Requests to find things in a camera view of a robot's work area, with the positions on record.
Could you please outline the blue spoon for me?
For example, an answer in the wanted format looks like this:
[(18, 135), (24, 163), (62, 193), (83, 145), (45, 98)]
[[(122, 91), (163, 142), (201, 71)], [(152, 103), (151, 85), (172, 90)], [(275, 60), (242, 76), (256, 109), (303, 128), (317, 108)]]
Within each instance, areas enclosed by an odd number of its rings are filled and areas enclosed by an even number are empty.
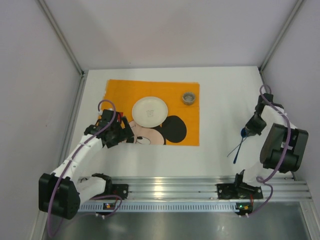
[(235, 154), (235, 157), (234, 157), (234, 160), (233, 160), (233, 164), (236, 164), (238, 156), (239, 156), (240, 149), (242, 147), (242, 144), (248, 137), (248, 133), (247, 133), (247, 130), (246, 130), (245, 127), (241, 130), (240, 135), (241, 135), (241, 141), (240, 141), (239, 146), (237, 147), (237, 152)]

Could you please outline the cream round plate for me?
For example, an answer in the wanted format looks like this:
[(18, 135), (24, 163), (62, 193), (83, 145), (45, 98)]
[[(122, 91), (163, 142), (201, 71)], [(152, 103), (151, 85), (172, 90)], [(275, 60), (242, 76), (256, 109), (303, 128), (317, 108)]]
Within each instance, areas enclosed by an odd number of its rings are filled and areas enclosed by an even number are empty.
[(166, 103), (155, 96), (139, 99), (132, 107), (133, 120), (144, 128), (154, 128), (161, 125), (168, 116)]

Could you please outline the orange cartoon mouse placemat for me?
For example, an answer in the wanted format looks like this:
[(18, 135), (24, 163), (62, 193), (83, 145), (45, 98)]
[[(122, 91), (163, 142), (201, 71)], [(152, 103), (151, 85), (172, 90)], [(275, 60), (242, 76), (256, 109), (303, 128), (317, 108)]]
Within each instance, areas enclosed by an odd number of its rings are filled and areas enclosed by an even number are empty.
[[(116, 110), (125, 116), (134, 136), (127, 143), (143, 145), (198, 146), (200, 144), (200, 101), (191, 105), (183, 102), (185, 93), (200, 96), (197, 82), (154, 82), (110, 79), (106, 83), (104, 100), (114, 103)], [(158, 126), (139, 125), (132, 116), (134, 104), (145, 97), (164, 101), (168, 114)]]

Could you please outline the speckled ceramic cup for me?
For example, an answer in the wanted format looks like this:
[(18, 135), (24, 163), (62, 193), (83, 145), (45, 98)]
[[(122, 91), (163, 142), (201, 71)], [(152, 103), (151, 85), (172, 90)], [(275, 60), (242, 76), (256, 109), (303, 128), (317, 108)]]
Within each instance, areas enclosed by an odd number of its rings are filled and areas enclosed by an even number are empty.
[(193, 92), (185, 92), (182, 95), (182, 102), (186, 106), (191, 106), (196, 100), (196, 95)]

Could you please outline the blue fork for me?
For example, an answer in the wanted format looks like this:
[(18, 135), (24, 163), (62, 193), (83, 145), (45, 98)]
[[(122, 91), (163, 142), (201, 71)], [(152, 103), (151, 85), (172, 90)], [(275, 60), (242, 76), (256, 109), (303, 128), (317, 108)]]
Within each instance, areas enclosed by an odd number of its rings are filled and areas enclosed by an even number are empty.
[(235, 150), (238, 150), (240, 148), (240, 146), (242, 145), (242, 143), (248, 138), (250, 137), (251, 135), (248, 134), (248, 133), (241, 133), (241, 141), (240, 143), (233, 149), (231, 150), (228, 154), (227, 154), (227, 158), (235, 151)]

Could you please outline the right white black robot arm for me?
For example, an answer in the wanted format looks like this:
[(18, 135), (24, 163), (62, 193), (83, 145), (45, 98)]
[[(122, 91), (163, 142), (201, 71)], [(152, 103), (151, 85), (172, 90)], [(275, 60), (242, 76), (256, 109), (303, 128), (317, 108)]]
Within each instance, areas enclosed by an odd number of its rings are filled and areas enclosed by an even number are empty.
[(276, 173), (296, 172), (303, 160), (309, 133), (290, 122), (281, 104), (271, 93), (258, 97), (253, 116), (240, 132), (241, 141), (267, 133), (259, 163), (251, 168), (255, 181), (266, 184)]

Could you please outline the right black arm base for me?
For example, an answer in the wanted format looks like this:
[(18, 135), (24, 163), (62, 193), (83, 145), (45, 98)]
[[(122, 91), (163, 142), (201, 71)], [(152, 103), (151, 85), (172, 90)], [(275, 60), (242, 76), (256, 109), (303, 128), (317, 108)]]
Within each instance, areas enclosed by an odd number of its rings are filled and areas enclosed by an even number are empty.
[(261, 187), (251, 186), (246, 183), (220, 183), (216, 185), (219, 200), (254, 200), (263, 199)]

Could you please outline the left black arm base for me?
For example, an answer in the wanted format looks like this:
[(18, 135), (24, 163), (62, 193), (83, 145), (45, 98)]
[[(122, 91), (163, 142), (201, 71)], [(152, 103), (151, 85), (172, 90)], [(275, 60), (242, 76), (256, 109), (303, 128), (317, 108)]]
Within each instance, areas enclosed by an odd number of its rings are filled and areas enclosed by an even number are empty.
[(93, 196), (90, 200), (106, 200), (112, 199), (116, 200), (121, 198), (122, 200), (127, 199), (129, 194), (129, 185), (128, 184), (107, 184), (104, 192)]

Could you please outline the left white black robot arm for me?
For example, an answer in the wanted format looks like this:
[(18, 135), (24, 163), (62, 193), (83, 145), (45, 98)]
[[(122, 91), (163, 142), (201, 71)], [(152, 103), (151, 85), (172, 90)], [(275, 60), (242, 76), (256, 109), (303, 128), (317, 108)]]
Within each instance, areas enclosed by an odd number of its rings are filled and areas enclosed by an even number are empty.
[(71, 220), (86, 201), (112, 193), (112, 179), (103, 173), (89, 177), (83, 172), (94, 156), (134, 136), (127, 118), (121, 112), (105, 109), (96, 124), (88, 126), (75, 150), (52, 173), (38, 181), (38, 208)]

